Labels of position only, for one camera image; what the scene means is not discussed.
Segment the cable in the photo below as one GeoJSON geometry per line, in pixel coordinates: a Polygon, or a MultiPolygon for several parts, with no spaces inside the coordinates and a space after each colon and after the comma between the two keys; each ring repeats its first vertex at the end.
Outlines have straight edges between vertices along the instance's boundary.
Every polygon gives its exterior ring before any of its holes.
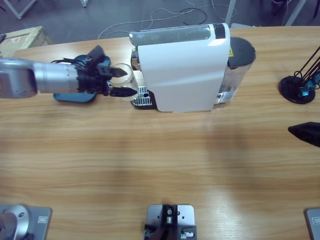
{"type": "Polygon", "coordinates": [[[116,33],[127,33],[127,34],[129,34],[130,32],[129,31],[113,31],[113,32],[110,32],[107,36],[105,36],[105,39],[107,39],[110,35],[116,34],[116,33]]]}
{"type": "Polygon", "coordinates": [[[211,0],[211,3],[212,3],[212,8],[213,8],[213,10],[215,11],[215,14],[218,16],[218,18],[219,18],[219,19],[222,19],[222,20],[226,20],[225,18],[219,16],[219,14],[218,14],[218,12],[217,12],[217,10],[216,10],[216,8],[215,8],[215,5],[214,5],[214,0],[211,0]]]}
{"type": "MultiPolygon", "coordinates": [[[[186,2],[187,2],[188,4],[191,4],[195,9],[201,9],[201,8],[212,7],[212,6],[213,6],[213,7],[229,7],[228,5],[225,5],[225,4],[215,4],[215,5],[212,5],[212,4],[211,4],[211,5],[204,5],[204,6],[200,6],[200,7],[195,7],[195,5],[194,5],[193,3],[191,3],[191,2],[189,2],[188,0],[186,0],[186,2]]],[[[124,25],[124,24],[139,24],[139,23],[151,22],[151,24],[150,24],[146,29],[143,30],[143,31],[145,31],[145,30],[148,30],[148,29],[152,26],[152,24],[153,24],[154,22],[156,22],[156,21],[163,21],[163,20],[169,20],[169,19],[177,18],[177,17],[179,17],[179,16],[182,16],[182,15],[185,15],[185,14],[188,14],[188,13],[191,13],[191,12],[193,12],[195,9],[192,9],[192,10],[187,11],[187,12],[184,12],[184,13],[181,13],[181,12],[176,13],[176,12],[171,12],[170,10],[165,9],[165,8],[158,8],[158,9],[155,9],[155,10],[153,10],[153,11],[151,12],[151,14],[150,14],[150,18],[151,18],[151,19],[141,20],[141,21],[122,22],[122,23],[113,24],[113,25],[107,27],[105,30],[103,30],[103,31],[99,34],[97,40],[100,39],[100,37],[102,36],[102,34],[103,34],[104,32],[108,31],[110,28],[113,28],[113,27],[115,27],[115,26],[120,26],[120,25],[124,25]],[[152,16],[153,13],[155,13],[156,11],[159,11],[159,10],[165,10],[165,11],[167,11],[167,12],[169,12],[169,13],[175,15],[175,16],[171,16],[171,17],[167,17],[167,18],[160,18],[160,19],[153,19],[153,16],[152,16]]],[[[236,15],[237,15],[237,9],[234,9],[234,14],[232,15],[232,18],[235,17],[236,15]]],[[[106,39],[108,36],[110,36],[110,35],[112,35],[112,34],[114,34],[114,33],[129,33],[129,31],[114,31],[114,32],[109,33],[109,34],[105,37],[105,39],[106,39]]]]}
{"type": "Polygon", "coordinates": [[[285,13],[285,15],[283,17],[283,21],[282,21],[281,26],[283,26],[284,23],[285,23],[285,19],[286,19],[287,15],[288,15],[288,9],[289,9],[289,0],[286,0],[286,13],[285,13]]]}
{"type": "Polygon", "coordinates": [[[203,23],[207,20],[207,18],[208,18],[207,14],[205,13],[205,11],[201,10],[200,8],[189,7],[189,8],[182,9],[182,10],[180,11],[180,13],[181,13],[182,11],[184,11],[184,10],[189,10],[189,9],[199,10],[200,12],[202,12],[202,13],[204,14],[204,20],[203,20],[202,22],[198,23],[197,25],[201,25],[201,24],[203,24],[203,23]]]}
{"type": "MultiPolygon", "coordinates": [[[[191,4],[193,7],[195,6],[193,3],[189,2],[188,0],[186,0],[186,2],[189,3],[189,4],[191,4]]],[[[103,30],[103,31],[99,34],[97,40],[99,40],[99,38],[101,37],[101,35],[102,35],[105,31],[107,31],[108,29],[110,29],[110,28],[112,28],[112,27],[115,27],[115,26],[124,25],[124,24],[139,24],[139,23],[145,23],[145,22],[150,22],[150,21],[151,21],[151,24],[145,29],[145,30],[148,30],[148,29],[152,26],[152,24],[153,24],[154,21],[162,21],[162,20],[173,19],[173,18],[179,17],[179,16],[181,16],[181,15],[190,13],[190,12],[192,12],[192,11],[193,11],[193,10],[188,11],[188,12],[184,12],[184,13],[175,13],[175,12],[172,12],[172,11],[170,11],[170,10],[168,10],[168,9],[165,9],[165,8],[158,8],[158,9],[155,9],[155,10],[153,10],[153,11],[151,12],[151,14],[150,14],[151,19],[142,20],[142,21],[122,22],[122,23],[114,24],[114,25],[111,25],[111,26],[107,27],[105,30],[103,30]],[[153,19],[153,18],[152,18],[152,14],[153,14],[154,12],[156,12],[156,11],[159,11],[159,10],[165,10],[165,11],[167,11],[167,12],[169,12],[169,13],[171,13],[171,14],[174,14],[174,15],[176,15],[176,16],[167,17],[167,18],[162,18],[162,19],[153,19]]]]}

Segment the robotic arm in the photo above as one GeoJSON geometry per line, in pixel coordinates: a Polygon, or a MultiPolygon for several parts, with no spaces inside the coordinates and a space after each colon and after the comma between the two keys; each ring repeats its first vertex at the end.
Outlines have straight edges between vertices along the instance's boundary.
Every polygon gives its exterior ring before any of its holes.
{"type": "Polygon", "coordinates": [[[104,66],[108,58],[101,46],[96,46],[85,61],[64,59],[56,64],[19,58],[0,58],[0,98],[23,99],[41,93],[97,93],[112,97],[130,97],[137,90],[114,87],[112,78],[128,73],[116,67],[104,66]]]}

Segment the white cable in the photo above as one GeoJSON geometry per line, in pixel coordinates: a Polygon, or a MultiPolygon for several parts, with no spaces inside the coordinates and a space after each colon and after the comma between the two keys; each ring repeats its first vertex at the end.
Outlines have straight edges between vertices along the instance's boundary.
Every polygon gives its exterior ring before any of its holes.
{"type": "Polygon", "coordinates": [[[283,26],[284,23],[285,23],[286,16],[288,15],[288,9],[289,9],[289,0],[286,0],[286,13],[285,13],[285,15],[283,17],[283,21],[282,21],[281,26],[283,26]]]}
{"type": "MultiPolygon", "coordinates": [[[[189,4],[191,4],[191,5],[195,8],[195,5],[194,5],[193,3],[189,2],[188,0],[186,0],[186,2],[189,3],[189,4]]],[[[200,6],[200,7],[197,7],[197,8],[198,8],[198,9],[201,9],[201,8],[212,7],[212,6],[213,6],[213,5],[204,5],[204,6],[200,6]]],[[[216,6],[216,7],[221,7],[221,6],[223,6],[223,7],[229,7],[228,5],[224,5],[224,4],[215,4],[214,6],[216,6]]],[[[142,20],[142,21],[122,22],[122,23],[117,23],[117,24],[114,24],[114,25],[111,25],[111,26],[107,27],[105,30],[103,30],[103,31],[99,34],[97,40],[100,39],[101,35],[102,35],[104,32],[106,32],[107,30],[109,30],[110,28],[113,28],[113,27],[115,27],[115,26],[120,26],[120,25],[124,25],[124,24],[138,24],[138,23],[151,22],[151,24],[150,24],[146,29],[144,29],[144,30],[148,30],[148,29],[152,26],[153,22],[155,22],[155,21],[163,21],[163,20],[168,20],[168,19],[177,18],[177,17],[179,17],[179,16],[181,16],[181,15],[188,14],[188,13],[190,13],[190,12],[192,12],[192,11],[194,11],[194,9],[192,9],[192,10],[190,10],[190,11],[187,11],[187,12],[183,12],[183,13],[181,13],[181,12],[175,13],[175,12],[171,12],[170,10],[165,9],[165,8],[158,8],[158,9],[155,9],[155,10],[153,10],[153,11],[151,12],[151,14],[150,14],[151,19],[142,20]],[[165,10],[165,11],[171,13],[171,14],[174,14],[175,16],[171,16],[171,17],[167,17],[167,18],[161,18],[161,19],[153,19],[152,14],[153,14],[154,12],[156,12],[156,11],[159,11],[159,10],[165,10]]],[[[232,18],[233,18],[235,15],[237,15],[237,9],[234,9],[234,15],[232,15],[232,18]]],[[[109,33],[109,34],[105,37],[105,39],[106,39],[107,37],[109,37],[110,35],[115,34],[115,33],[129,33],[129,31],[113,31],[113,32],[109,33]]]]}
{"type": "MultiPolygon", "coordinates": [[[[191,2],[189,2],[188,0],[186,0],[186,2],[187,2],[188,4],[191,4],[192,6],[195,6],[194,4],[192,4],[191,2]]],[[[190,13],[190,12],[192,12],[192,11],[193,11],[193,10],[188,11],[188,12],[183,12],[183,13],[181,13],[181,12],[179,12],[179,13],[174,13],[174,12],[171,12],[170,10],[168,10],[168,9],[165,9],[165,8],[158,8],[158,9],[155,9],[155,10],[153,10],[153,11],[151,12],[151,14],[150,14],[151,19],[142,20],[142,21],[122,22],[122,23],[114,24],[114,25],[111,25],[111,26],[107,27],[105,30],[103,30],[103,31],[99,34],[97,40],[99,40],[99,38],[101,37],[101,35],[102,35],[105,31],[107,31],[108,29],[110,29],[110,28],[112,28],[112,27],[115,27],[115,26],[119,26],[119,25],[123,25],[123,24],[139,24],[139,23],[144,23],[144,22],[150,22],[150,21],[151,21],[150,26],[148,26],[148,27],[145,29],[145,30],[147,30],[147,29],[149,29],[149,28],[152,26],[152,24],[153,24],[154,21],[162,21],[162,20],[173,19],[173,18],[179,17],[179,16],[181,16],[181,15],[188,14],[188,13],[190,13]],[[167,18],[162,18],[162,19],[153,19],[153,18],[152,18],[152,14],[153,14],[154,12],[158,11],[158,10],[165,10],[165,11],[167,11],[167,12],[169,12],[169,13],[171,13],[171,14],[174,14],[174,15],[176,15],[176,16],[167,17],[167,18]]]]}

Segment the black cable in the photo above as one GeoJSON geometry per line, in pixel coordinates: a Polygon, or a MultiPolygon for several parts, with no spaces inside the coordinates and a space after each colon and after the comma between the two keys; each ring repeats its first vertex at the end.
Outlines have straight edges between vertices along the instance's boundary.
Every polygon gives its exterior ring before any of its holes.
{"type": "Polygon", "coordinates": [[[60,64],[60,63],[68,63],[68,64],[78,64],[81,67],[86,67],[86,64],[79,60],[79,59],[71,59],[71,58],[63,58],[61,60],[54,60],[51,63],[53,64],[60,64]]]}
{"type": "MultiPolygon", "coordinates": [[[[196,7],[184,8],[184,9],[182,9],[182,10],[180,11],[180,13],[182,13],[184,10],[191,10],[191,9],[193,9],[193,10],[199,10],[199,11],[202,12],[202,13],[204,14],[204,16],[205,16],[205,19],[204,19],[202,22],[197,23],[196,25],[201,25],[201,24],[203,24],[203,23],[207,20],[208,15],[205,13],[205,11],[203,11],[202,9],[196,8],[196,7]]],[[[186,23],[186,22],[183,22],[183,23],[184,23],[185,25],[187,25],[187,26],[194,25],[194,24],[188,24],[188,23],[186,23]]]]}

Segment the white plastic part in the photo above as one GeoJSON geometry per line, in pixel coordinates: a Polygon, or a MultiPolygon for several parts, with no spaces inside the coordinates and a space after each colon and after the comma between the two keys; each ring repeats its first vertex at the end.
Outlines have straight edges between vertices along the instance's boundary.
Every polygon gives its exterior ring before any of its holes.
{"type": "Polygon", "coordinates": [[[229,58],[230,32],[225,38],[138,46],[145,84],[161,112],[209,111],[216,103],[229,58]]]}

